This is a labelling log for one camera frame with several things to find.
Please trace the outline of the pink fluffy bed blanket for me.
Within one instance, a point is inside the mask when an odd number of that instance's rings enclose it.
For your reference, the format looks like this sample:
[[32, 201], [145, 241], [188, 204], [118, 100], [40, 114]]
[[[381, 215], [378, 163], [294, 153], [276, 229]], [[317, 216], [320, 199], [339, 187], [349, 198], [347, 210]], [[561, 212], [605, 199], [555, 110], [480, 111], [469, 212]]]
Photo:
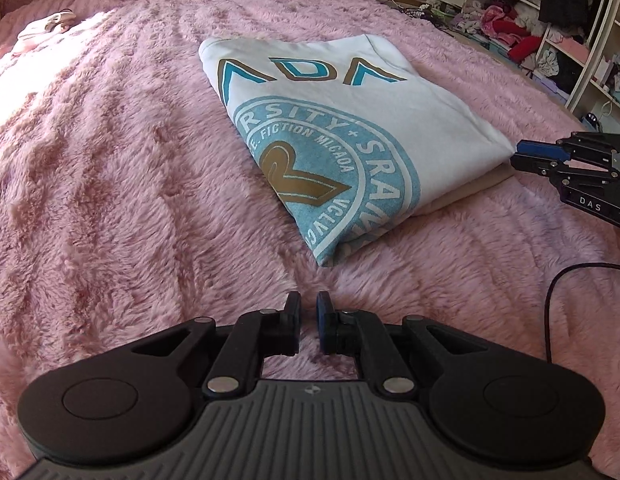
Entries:
[[[19, 41], [62, 9], [63, 34]], [[515, 174], [407, 220], [322, 268], [249, 155], [198, 58], [208, 37], [359, 34], [512, 141], [576, 122], [490, 55], [375, 0], [34, 0], [0, 21], [0, 479], [32, 456], [16, 421], [38, 375], [208, 315], [303, 299], [303, 341], [274, 377], [346, 377], [317, 348], [314, 300], [411, 313], [587, 376], [606, 403], [592, 458], [620, 479], [620, 246], [611, 226]]]

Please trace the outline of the white open wardrobe shelf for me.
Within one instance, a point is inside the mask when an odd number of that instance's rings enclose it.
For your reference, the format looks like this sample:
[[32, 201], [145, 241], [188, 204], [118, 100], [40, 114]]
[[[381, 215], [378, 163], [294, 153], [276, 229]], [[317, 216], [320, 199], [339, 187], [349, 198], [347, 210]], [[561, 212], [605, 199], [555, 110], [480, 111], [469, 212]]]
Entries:
[[620, 132], [620, 0], [429, 0], [444, 27]]

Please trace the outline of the white printed sweatshirt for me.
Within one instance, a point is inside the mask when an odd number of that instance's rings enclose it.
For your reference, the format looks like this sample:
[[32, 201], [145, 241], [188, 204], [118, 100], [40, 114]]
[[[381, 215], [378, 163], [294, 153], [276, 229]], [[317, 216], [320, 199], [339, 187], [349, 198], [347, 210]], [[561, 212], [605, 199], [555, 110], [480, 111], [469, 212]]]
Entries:
[[380, 36], [200, 44], [203, 71], [321, 266], [498, 182], [510, 140]]

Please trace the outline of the small pink folded clothes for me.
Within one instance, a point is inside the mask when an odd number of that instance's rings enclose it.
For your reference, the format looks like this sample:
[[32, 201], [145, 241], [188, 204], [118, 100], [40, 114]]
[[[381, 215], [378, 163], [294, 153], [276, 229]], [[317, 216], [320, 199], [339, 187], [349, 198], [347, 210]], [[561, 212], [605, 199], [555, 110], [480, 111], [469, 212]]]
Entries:
[[26, 25], [25, 29], [19, 32], [18, 40], [25, 42], [42, 41], [52, 34], [67, 32], [76, 23], [78, 23], [78, 15], [71, 9], [62, 9]]

